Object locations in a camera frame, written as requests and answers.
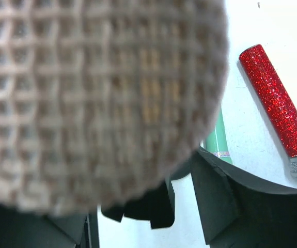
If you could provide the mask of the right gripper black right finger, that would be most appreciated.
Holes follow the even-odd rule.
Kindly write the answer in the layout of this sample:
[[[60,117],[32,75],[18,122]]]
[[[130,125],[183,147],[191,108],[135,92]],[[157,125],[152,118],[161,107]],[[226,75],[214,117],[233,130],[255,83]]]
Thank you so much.
[[[297,189],[267,181],[202,148],[191,175],[207,245],[297,247]]]

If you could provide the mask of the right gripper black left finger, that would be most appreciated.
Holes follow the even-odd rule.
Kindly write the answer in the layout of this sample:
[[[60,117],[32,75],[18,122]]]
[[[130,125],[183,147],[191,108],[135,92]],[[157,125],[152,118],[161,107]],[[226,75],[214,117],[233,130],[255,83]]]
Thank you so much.
[[[0,248],[99,247],[97,214],[54,218],[0,205]]]

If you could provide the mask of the pink microphone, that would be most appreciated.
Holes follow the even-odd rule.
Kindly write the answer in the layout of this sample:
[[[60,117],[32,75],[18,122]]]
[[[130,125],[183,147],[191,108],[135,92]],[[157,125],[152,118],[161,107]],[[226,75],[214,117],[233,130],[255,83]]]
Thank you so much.
[[[139,197],[214,129],[224,1],[0,1],[0,204]]]

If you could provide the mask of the black clip mic stand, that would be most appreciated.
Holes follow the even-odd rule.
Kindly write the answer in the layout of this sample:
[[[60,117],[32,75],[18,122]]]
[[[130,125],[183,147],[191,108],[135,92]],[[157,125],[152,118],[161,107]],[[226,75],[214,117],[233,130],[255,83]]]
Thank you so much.
[[[152,229],[168,228],[175,221],[175,191],[173,181],[184,178],[190,173],[190,168],[184,165],[156,189],[141,198],[127,202],[122,206],[102,209],[101,213],[114,221],[121,222],[124,217],[149,221]]]

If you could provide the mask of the mint green microphone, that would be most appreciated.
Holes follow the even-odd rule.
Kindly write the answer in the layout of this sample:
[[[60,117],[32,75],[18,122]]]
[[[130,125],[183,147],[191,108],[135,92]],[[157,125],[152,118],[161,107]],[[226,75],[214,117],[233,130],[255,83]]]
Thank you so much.
[[[205,148],[217,158],[233,165],[225,134],[222,110],[220,110],[213,132],[205,140]]]

